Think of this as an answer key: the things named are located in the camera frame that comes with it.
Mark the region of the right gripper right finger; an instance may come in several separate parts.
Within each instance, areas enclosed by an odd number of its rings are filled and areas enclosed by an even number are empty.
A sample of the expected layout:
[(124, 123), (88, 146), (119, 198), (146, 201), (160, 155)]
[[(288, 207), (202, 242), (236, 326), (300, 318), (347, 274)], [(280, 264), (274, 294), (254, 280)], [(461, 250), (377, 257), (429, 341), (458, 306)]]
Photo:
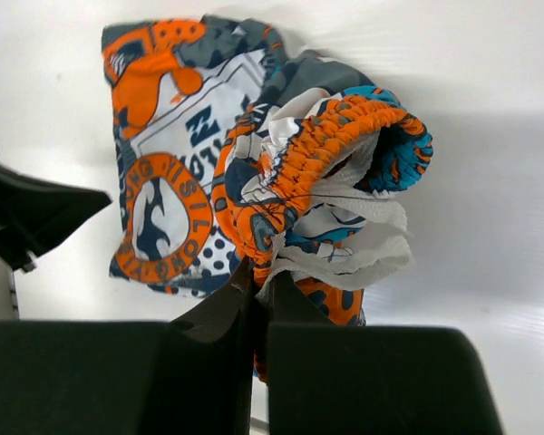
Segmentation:
[(337, 326), (289, 273), (269, 289), (272, 433), (502, 433), (479, 355), (461, 331)]

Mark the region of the colourful patterned shorts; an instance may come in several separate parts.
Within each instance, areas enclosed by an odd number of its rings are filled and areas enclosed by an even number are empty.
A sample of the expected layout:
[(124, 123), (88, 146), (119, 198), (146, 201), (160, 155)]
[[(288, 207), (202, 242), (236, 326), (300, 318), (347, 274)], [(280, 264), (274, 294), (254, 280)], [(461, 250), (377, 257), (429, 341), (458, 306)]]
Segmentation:
[(102, 30), (122, 240), (110, 275), (206, 297), (241, 264), (257, 298), (288, 272), (330, 322), (365, 323), (364, 290), (407, 265), (396, 195), (432, 135), (389, 90), (253, 19)]

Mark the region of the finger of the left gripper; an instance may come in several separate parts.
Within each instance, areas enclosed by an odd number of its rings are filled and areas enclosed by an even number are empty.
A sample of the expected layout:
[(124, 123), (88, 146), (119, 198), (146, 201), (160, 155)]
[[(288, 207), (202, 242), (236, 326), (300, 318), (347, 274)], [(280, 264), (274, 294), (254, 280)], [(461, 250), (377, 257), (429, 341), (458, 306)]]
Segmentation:
[(103, 191), (34, 179), (0, 165), (0, 258), (14, 271), (30, 272), (36, 257), (111, 203)]

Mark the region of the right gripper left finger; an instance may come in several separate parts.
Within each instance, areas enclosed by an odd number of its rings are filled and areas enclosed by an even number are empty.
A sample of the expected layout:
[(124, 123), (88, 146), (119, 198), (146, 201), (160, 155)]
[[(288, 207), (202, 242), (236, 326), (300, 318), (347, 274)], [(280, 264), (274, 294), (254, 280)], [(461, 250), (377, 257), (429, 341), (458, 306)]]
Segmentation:
[(0, 434), (246, 434), (247, 263), (170, 322), (0, 321)]

